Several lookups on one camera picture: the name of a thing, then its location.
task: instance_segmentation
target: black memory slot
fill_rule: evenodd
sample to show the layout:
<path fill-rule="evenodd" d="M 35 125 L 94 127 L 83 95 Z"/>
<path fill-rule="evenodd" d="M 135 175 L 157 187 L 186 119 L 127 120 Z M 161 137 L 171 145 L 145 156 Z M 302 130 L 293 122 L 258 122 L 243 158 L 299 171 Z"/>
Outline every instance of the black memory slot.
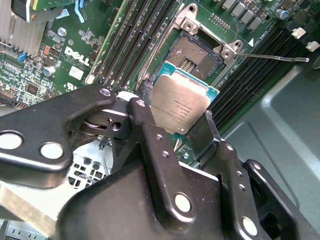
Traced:
<path fill-rule="evenodd" d="M 117 45 L 117 51 L 113 55 L 113 59 L 110 62 L 110 65 L 108 67 L 108 70 L 103 73 L 105 77 L 107 77 L 108 80 L 110 80 L 109 75 L 113 72 L 115 69 L 115 66 L 117 63 L 119 63 L 119 59 L 121 58 L 121 53 L 125 52 L 130 44 L 129 39 L 134 35 L 134 32 L 137 30 L 138 23 L 139 25 L 142 25 L 144 27 L 144 23 L 140 22 L 141 15 L 144 12 L 145 9 L 150 8 L 150 4 L 153 4 L 152 0 L 144 1 L 144 3 L 140 6 L 140 8 L 137 10 L 137 13 L 134 16 L 134 20 L 132 21 L 132 24 L 130 24 L 128 31 L 125 32 L 125 36 L 121 37 L 122 41 Z"/>
<path fill-rule="evenodd" d="M 138 4 L 138 2 L 143 2 L 143 0 L 133 0 L 131 4 L 127 5 L 126 8 L 126 12 L 128 13 L 132 13 L 135 9 L 136 9 L 136 5 Z M 128 31 L 125 31 L 126 28 L 130 28 L 130 25 L 128 25 L 129 20 L 130 20 L 131 16 L 130 14 L 127 14 L 119 28 L 119 31 L 117 32 L 116 35 L 114 35 L 112 37 L 112 43 L 111 46 L 107 52 L 107 54 L 104 56 L 104 59 L 102 61 L 102 63 L 94 70 L 95 73 L 97 73 L 97 75 L 100 75 L 100 78 L 102 78 L 104 76 L 103 72 L 106 72 L 107 70 L 105 69 L 107 66 L 107 61 L 110 57 L 110 55 L 112 54 L 114 49 L 118 49 L 117 47 L 117 43 L 119 41 L 119 39 L 121 38 L 121 35 L 123 32 L 127 33 Z"/>
<path fill-rule="evenodd" d="M 112 46 L 109 48 L 109 51 L 105 56 L 105 61 L 103 63 L 103 65 L 105 66 L 105 69 L 102 72 L 103 76 L 105 77 L 108 76 L 111 70 L 114 68 L 115 64 L 117 63 L 117 60 L 119 59 L 119 54 L 122 52 L 123 48 L 125 47 L 125 43 L 128 41 L 129 37 L 132 35 L 133 31 L 135 30 L 135 27 L 141 15 L 140 13 L 145 9 L 146 4 L 148 4 L 149 2 L 150 0 L 149 1 L 136 0 L 134 4 L 132 4 L 131 9 L 129 10 L 129 14 L 126 15 L 126 18 L 123 21 L 122 26 L 120 27 L 117 33 L 116 39 L 112 43 Z"/>
<path fill-rule="evenodd" d="M 255 54 L 296 57 L 304 47 L 286 29 L 275 27 L 255 49 Z M 243 107 L 257 99 L 266 85 L 292 63 L 264 58 L 245 59 L 211 105 L 214 122 L 221 130 Z"/>
<path fill-rule="evenodd" d="M 282 31 L 279 30 L 269 34 L 263 41 L 265 44 L 260 44 L 253 53 L 269 54 L 273 49 L 271 46 L 274 45 L 275 41 L 281 36 L 281 33 Z M 220 94 L 213 101 L 210 108 L 217 109 L 219 111 L 219 109 L 222 107 L 221 105 L 226 103 L 225 100 L 229 99 L 228 96 L 234 95 L 234 92 L 238 90 L 235 85 L 241 85 L 242 83 L 240 80 L 250 76 L 256 71 L 254 66 L 260 66 L 260 64 L 262 64 L 264 61 L 265 59 L 261 58 L 247 58 L 244 60 L 244 62 L 240 65 L 240 68 L 233 75 L 231 75 L 227 82 L 221 87 Z"/>
<path fill-rule="evenodd" d="M 271 43 L 264 44 L 263 48 L 261 49 L 261 54 L 273 55 L 277 52 L 279 46 L 271 47 L 274 46 L 273 44 L 275 42 L 275 39 L 285 42 L 285 38 L 283 38 L 281 32 L 276 35 L 273 34 L 272 36 L 273 37 Z M 245 62 L 243 68 L 241 68 L 243 69 L 243 71 L 239 72 L 239 74 L 236 74 L 236 76 L 231 77 L 228 88 L 225 88 L 221 91 L 223 93 L 223 98 L 218 99 L 217 102 L 214 101 L 213 108 L 217 109 L 214 112 L 214 115 L 219 114 L 220 111 L 222 111 L 225 106 L 234 98 L 234 96 L 236 96 L 242 90 L 242 88 L 245 88 L 246 84 L 252 81 L 253 78 L 255 78 L 256 74 L 258 74 L 263 68 L 265 68 L 265 65 L 268 62 L 263 58 L 249 58 L 245 61 L 247 62 Z"/>
<path fill-rule="evenodd" d="M 147 38 L 146 44 L 144 45 L 142 50 L 139 52 L 138 57 L 135 59 L 135 62 L 133 63 L 132 67 L 130 68 L 130 71 L 128 72 L 126 77 L 122 76 L 121 81 L 118 83 L 119 86 L 124 86 L 124 84 L 126 84 L 127 81 L 130 79 L 131 75 L 133 74 L 133 72 L 136 69 L 137 65 L 139 64 L 139 62 L 141 61 L 142 57 L 146 53 L 146 51 L 149 48 L 152 40 L 155 38 L 156 34 L 160 30 L 161 25 L 163 24 L 164 20 L 168 16 L 170 10 L 173 8 L 175 3 L 176 3 L 175 0 L 169 0 L 165 4 L 166 5 L 165 9 L 161 9 L 160 10 L 160 14 L 159 14 L 160 17 L 158 18 L 158 20 L 156 22 L 153 23 L 153 24 L 155 24 L 155 27 L 152 28 L 153 31 L 151 32 L 151 34 L 149 34 L 149 37 Z"/>
<path fill-rule="evenodd" d="M 294 43 L 290 46 L 290 48 L 287 49 L 286 53 L 283 53 L 283 55 L 291 57 L 291 54 L 288 53 L 290 51 L 296 51 L 298 49 L 299 47 L 296 43 Z M 237 95 L 234 98 L 235 101 L 230 103 L 231 107 L 226 108 L 223 112 L 220 113 L 217 126 L 223 126 L 230 120 L 230 118 L 235 116 L 242 107 L 249 103 L 251 99 L 253 99 L 255 95 L 258 94 L 264 88 L 264 86 L 278 73 L 280 69 L 286 66 L 285 64 L 292 65 L 292 63 L 284 63 L 278 62 L 276 60 L 269 60 L 268 65 L 265 66 L 265 70 L 256 77 L 258 81 L 252 81 L 252 83 L 247 87 L 247 89 L 243 90 L 241 94 Z"/>
<path fill-rule="evenodd" d="M 141 30 L 138 32 L 138 35 L 136 36 L 135 41 L 131 45 L 130 49 L 128 51 L 126 51 L 126 55 L 125 55 L 125 57 L 123 57 L 120 68 L 119 68 L 119 70 L 117 70 L 115 77 L 113 77 L 113 79 L 115 79 L 115 80 L 117 80 L 121 76 L 121 74 L 123 73 L 123 70 L 128 63 L 128 60 L 131 58 L 131 56 L 135 52 L 139 42 L 141 41 L 141 38 L 143 37 L 143 35 L 145 33 L 145 29 L 151 24 L 154 15 L 161 8 L 163 1 L 162 2 L 159 1 L 157 4 L 156 4 L 156 1 L 152 1 L 152 3 L 153 3 L 153 6 L 151 7 L 151 11 L 149 11 L 149 14 L 147 16 L 144 16 L 145 21 L 142 24 Z"/>

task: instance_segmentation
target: resistor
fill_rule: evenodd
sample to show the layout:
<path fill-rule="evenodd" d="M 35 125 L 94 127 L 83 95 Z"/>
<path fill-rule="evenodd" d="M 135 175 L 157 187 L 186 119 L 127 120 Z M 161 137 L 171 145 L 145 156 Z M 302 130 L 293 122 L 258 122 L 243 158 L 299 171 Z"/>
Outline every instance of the resistor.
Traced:
<path fill-rule="evenodd" d="M 50 52 L 50 49 L 51 49 L 51 47 L 45 46 L 45 48 L 44 48 L 44 55 L 48 55 L 49 52 Z"/>

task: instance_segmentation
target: wire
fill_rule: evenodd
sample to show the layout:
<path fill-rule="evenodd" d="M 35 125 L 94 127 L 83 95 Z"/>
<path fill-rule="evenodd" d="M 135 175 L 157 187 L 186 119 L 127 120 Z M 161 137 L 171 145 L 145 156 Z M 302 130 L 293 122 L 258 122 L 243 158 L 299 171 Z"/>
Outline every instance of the wire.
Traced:
<path fill-rule="evenodd" d="M 278 61 L 285 62 L 300 62 L 300 63 L 308 63 L 308 57 L 284 57 L 284 56 L 272 56 L 272 55 L 262 55 L 262 54 L 246 54 L 246 53 L 236 53 L 239 57 L 244 58 L 260 58 L 260 59 L 273 59 Z"/>

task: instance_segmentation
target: gray metal panel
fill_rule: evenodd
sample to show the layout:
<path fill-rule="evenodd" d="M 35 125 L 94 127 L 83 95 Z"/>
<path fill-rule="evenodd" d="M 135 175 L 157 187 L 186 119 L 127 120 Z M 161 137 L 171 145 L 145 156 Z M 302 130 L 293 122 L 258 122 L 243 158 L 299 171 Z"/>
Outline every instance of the gray metal panel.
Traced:
<path fill-rule="evenodd" d="M 320 233 L 320 75 L 311 81 L 301 66 L 283 77 L 223 137 L 242 161 L 263 164 Z"/>

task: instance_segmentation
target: green circuit board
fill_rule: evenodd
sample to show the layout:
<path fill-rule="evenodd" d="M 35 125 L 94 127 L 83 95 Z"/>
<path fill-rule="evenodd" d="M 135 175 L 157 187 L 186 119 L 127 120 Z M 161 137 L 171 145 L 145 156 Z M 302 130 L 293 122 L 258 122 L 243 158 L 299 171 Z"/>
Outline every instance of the green circuit board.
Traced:
<path fill-rule="evenodd" d="M 103 83 L 114 92 L 123 88 L 135 93 L 139 75 L 150 57 L 154 54 L 146 73 L 153 76 L 157 74 L 157 70 L 168 57 L 168 52 L 181 36 L 183 30 L 174 28 L 159 50 L 154 52 L 162 37 L 169 30 L 171 21 L 177 12 L 190 4 L 197 5 L 196 20 L 224 42 L 232 43 L 241 40 L 243 53 L 250 53 L 254 50 L 270 32 L 279 21 L 276 18 L 276 11 L 281 7 L 284 8 L 285 4 L 290 16 L 298 13 L 305 15 L 303 18 L 300 16 L 300 26 L 307 27 L 315 22 L 313 17 L 316 9 L 313 10 L 310 4 L 305 8 L 299 6 L 307 0 L 292 0 L 289 3 L 288 0 L 227 1 L 114 0 L 110 1 L 110 5 L 106 5 L 99 0 L 86 0 L 81 9 L 84 23 L 80 22 L 74 11 L 73 0 L 56 1 L 55 7 L 67 5 L 64 12 L 67 11 L 68 14 L 47 23 L 39 54 L 36 57 L 28 56 L 23 61 L 18 61 L 22 52 L 0 44 L 0 95 L 13 96 L 15 105 L 24 108 L 91 83 Z M 36 9 L 43 9 L 48 5 L 47 1 L 42 0 L 36 1 L 35 4 Z M 235 16 L 234 11 L 239 4 L 242 4 L 246 11 L 252 12 L 253 18 L 250 22 L 244 23 L 242 20 L 245 12 Z M 138 34 L 135 35 L 139 31 L 132 31 L 132 37 L 128 35 L 128 38 L 122 42 L 127 45 L 127 48 L 119 48 L 117 52 L 117 44 L 121 43 L 119 39 L 124 38 L 126 32 L 131 33 L 132 30 L 128 24 L 124 24 L 128 12 L 137 12 L 135 7 L 138 9 L 139 6 L 145 11 L 142 16 L 154 18 L 154 21 L 149 21 L 149 18 L 143 19 L 142 17 L 141 22 L 137 25 L 137 30 L 142 28 L 143 24 L 150 25 L 145 35 L 146 40 Z M 155 10 L 156 14 L 148 12 L 146 6 L 149 6 L 150 9 L 154 7 L 157 10 Z M 251 26 L 253 19 L 257 18 L 260 21 L 259 24 L 256 27 Z M 154 31 L 152 26 L 159 26 L 159 29 Z M 58 34 L 61 28 L 65 30 L 65 36 Z M 219 89 L 227 76 L 232 74 L 242 61 L 243 59 L 238 57 L 225 77 L 215 81 L 226 67 L 224 63 L 219 64 L 214 72 L 204 79 L 204 82 Z M 50 66 L 54 67 L 55 72 L 51 76 L 45 76 L 44 69 Z M 115 78 L 103 81 L 105 77 L 108 77 L 105 73 Z M 171 139 L 179 159 L 185 163 L 192 162 L 192 148 L 188 136 L 175 135 L 171 136 Z"/>

